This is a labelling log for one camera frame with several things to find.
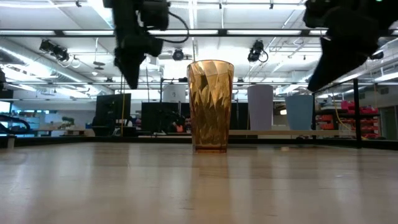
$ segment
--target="white cylindrical container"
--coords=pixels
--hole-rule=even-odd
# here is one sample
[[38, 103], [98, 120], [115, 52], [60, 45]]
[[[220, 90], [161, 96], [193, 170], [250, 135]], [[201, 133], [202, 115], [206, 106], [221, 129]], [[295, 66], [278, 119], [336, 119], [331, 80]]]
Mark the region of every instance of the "white cylindrical container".
[[268, 131], [272, 129], [274, 115], [274, 87], [253, 85], [248, 88], [250, 130]]

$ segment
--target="black monitor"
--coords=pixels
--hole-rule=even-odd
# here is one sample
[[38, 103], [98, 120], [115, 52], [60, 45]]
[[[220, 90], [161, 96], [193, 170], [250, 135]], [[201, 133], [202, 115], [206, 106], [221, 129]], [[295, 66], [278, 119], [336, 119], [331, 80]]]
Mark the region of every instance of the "black monitor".
[[141, 104], [141, 129], [157, 132], [167, 129], [175, 121], [178, 114], [178, 103], [142, 103]]
[[126, 119], [130, 117], [131, 94], [97, 96], [95, 116], [97, 119]]

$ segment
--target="fluorescent light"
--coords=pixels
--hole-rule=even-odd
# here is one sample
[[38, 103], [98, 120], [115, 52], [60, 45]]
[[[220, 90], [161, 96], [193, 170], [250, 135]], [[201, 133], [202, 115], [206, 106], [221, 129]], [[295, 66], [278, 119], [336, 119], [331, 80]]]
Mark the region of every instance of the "fluorescent light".
[[398, 72], [394, 72], [388, 75], [383, 75], [379, 78], [376, 78], [374, 81], [375, 82], [383, 82], [383, 81], [387, 81], [387, 80], [391, 80], [393, 78], [398, 78]]
[[311, 30], [310, 35], [323, 35], [327, 30]]
[[74, 87], [73, 85], [65, 85], [65, 86], [67, 86], [67, 87], [69, 87], [69, 88], [74, 88], [74, 89], [76, 89], [76, 87]]
[[359, 75], [359, 74], [349, 75], [349, 76], [347, 76], [345, 78], [342, 78], [341, 80], [338, 80], [338, 82], [345, 82], [345, 81], [348, 81], [348, 80], [352, 80], [354, 78], [358, 78], [359, 76], [361, 76], [361, 75]]
[[33, 88], [31, 86], [24, 85], [24, 84], [19, 84], [19, 85], [8, 84], [8, 85], [12, 86], [12, 87], [23, 89], [23, 90], [36, 91], [35, 88]]
[[[270, 4], [225, 4], [226, 9], [270, 9]], [[270, 10], [305, 10], [304, 5], [298, 4], [274, 4], [274, 8]]]
[[299, 85], [289, 85], [288, 87], [286, 87], [284, 90], [282, 90], [280, 93], [277, 93], [277, 95], [279, 94], [285, 94], [285, 93], [290, 93], [291, 91], [297, 89], [298, 87], [300, 87]]
[[[358, 90], [363, 90], [365, 88], [366, 88], [366, 86], [362, 86], [362, 87], [358, 88]], [[353, 92], [354, 92], [354, 90], [352, 89], [352, 90], [348, 90], [348, 91], [344, 92], [344, 94], [345, 93], [353, 93]]]
[[228, 30], [231, 35], [299, 35], [301, 30]]
[[113, 30], [65, 30], [65, 35], [113, 35]]
[[[185, 35], [187, 30], [150, 30], [152, 35]], [[192, 35], [215, 35], [218, 34], [218, 30], [189, 30], [189, 34]]]
[[57, 78], [55, 75], [51, 76], [52, 70], [41, 63], [32, 62], [28, 65], [12, 65], [13, 67], [27, 71], [34, 75], [34, 78]]
[[75, 98], [85, 98], [87, 97], [84, 93], [80, 93], [78, 91], [74, 91], [74, 90], [69, 90], [69, 89], [65, 89], [65, 88], [57, 88], [57, 92], [67, 95], [67, 96], [72, 96]]
[[220, 9], [220, 6], [218, 4], [201, 4], [200, 6], [189, 6], [189, 5], [183, 5], [183, 4], [171, 4], [171, 8], [175, 9], [193, 9], [193, 10], [199, 10], [199, 9]]
[[47, 85], [47, 82], [11, 82], [12, 84], [19, 85], [19, 84], [25, 84], [25, 85]]
[[0, 30], [0, 35], [55, 35], [52, 30]]
[[329, 96], [333, 97], [333, 95], [334, 95], [334, 96], [338, 96], [338, 95], [340, 95], [340, 94], [341, 94], [341, 93], [325, 93], [325, 94], [322, 94], [322, 95], [317, 96], [317, 98], [328, 98]]
[[31, 99], [15, 99], [15, 100], [23, 100], [23, 101], [44, 101], [45, 99], [31, 98]]

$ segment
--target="ceiling-mounted camera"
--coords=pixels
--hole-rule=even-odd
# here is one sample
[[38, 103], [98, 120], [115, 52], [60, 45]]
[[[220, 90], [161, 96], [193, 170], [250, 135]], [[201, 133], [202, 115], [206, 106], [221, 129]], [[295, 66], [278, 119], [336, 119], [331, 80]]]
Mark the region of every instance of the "ceiling-mounted camera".
[[175, 49], [173, 53], [173, 60], [181, 61], [183, 59], [184, 59], [184, 53], [182, 52], [182, 49]]
[[39, 50], [45, 54], [50, 54], [60, 62], [67, 62], [69, 60], [68, 49], [54, 44], [49, 40], [42, 40]]
[[372, 54], [371, 56], [369, 56], [369, 58], [371, 60], [380, 60], [384, 58], [384, 52], [382, 50], [378, 50], [377, 52], [375, 52], [374, 54]]
[[[267, 56], [267, 60], [262, 61], [260, 60], [260, 57], [262, 54], [265, 54]], [[248, 55], [248, 61], [249, 62], [267, 62], [268, 61], [268, 54], [264, 50], [264, 44], [262, 43], [262, 40], [256, 40], [256, 42], [253, 44], [253, 47], [250, 49], [249, 55]]]

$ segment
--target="ceiling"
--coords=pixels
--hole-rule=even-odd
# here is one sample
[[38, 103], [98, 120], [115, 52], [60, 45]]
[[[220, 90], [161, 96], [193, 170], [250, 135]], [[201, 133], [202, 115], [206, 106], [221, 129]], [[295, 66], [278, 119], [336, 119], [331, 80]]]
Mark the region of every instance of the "ceiling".
[[[304, 13], [303, 1], [274, 0], [273, 2], [275, 7], [271, 10], [269, 9], [270, 0], [179, 0], [171, 1], [170, 11], [185, 20], [190, 25], [190, 29], [306, 29], [302, 21]], [[76, 7], [74, 4], [75, 1], [68, 0], [1, 1], [0, 30], [90, 30], [112, 28], [110, 10], [102, 7], [102, 0], [80, 1], [80, 4], [83, 5], [82, 7]], [[184, 26], [180, 21], [173, 17], [170, 18], [169, 29], [183, 28]], [[96, 50], [95, 38], [0, 36], [0, 47], [7, 49], [10, 43], [17, 44], [28, 50], [29, 53], [35, 53], [37, 56], [35, 63], [41, 63], [51, 70], [57, 71], [61, 65], [53, 57], [47, 54], [42, 55], [39, 50], [43, 39], [50, 39], [52, 42], [66, 47], [68, 53], [74, 55], [80, 61], [75, 60], [70, 64], [70, 60], [67, 63], [63, 63], [62, 66], [68, 66], [66, 70], [63, 70], [63, 74], [76, 74], [76, 76], [79, 76], [79, 80], [84, 79], [84, 82], [90, 80], [93, 82], [104, 82], [107, 78], [112, 78], [115, 82], [121, 81], [119, 70], [113, 66], [114, 38], [99, 38]], [[269, 60], [266, 63], [249, 63], [247, 60], [249, 48], [256, 40], [262, 40], [264, 45], [268, 46], [266, 52], [269, 54]], [[235, 67], [235, 81], [238, 78], [243, 78], [245, 82], [267, 83], [305, 82], [310, 77], [311, 70], [317, 65], [322, 53], [318, 37], [189, 38], [183, 44], [165, 43], [161, 55], [162, 59], [152, 58], [150, 62], [143, 63], [140, 71], [140, 82], [142, 83], [139, 86], [140, 88], [147, 88], [144, 85], [147, 81], [147, 74], [149, 82], [159, 82], [161, 76], [164, 78], [182, 78], [186, 76], [186, 66], [192, 61], [173, 61], [171, 54], [176, 48], [181, 48], [184, 54], [195, 55], [197, 60], [218, 59], [231, 62]], [[15, 53], [24, 55], [26, 51]], [[386, 56], [394, 59], [395, 50]], [[104, 70], [95, 70], [94, 61], [105, 63]], [[360, 69], [377, 66], [378, 63], [380, 62], [368, 62], [366, 68]], [[150, 87], [158, 89], [160, 85], [151, 85]], [[117, 90], [119, 88], [120, 85], [106, 87], [107, 90]]]

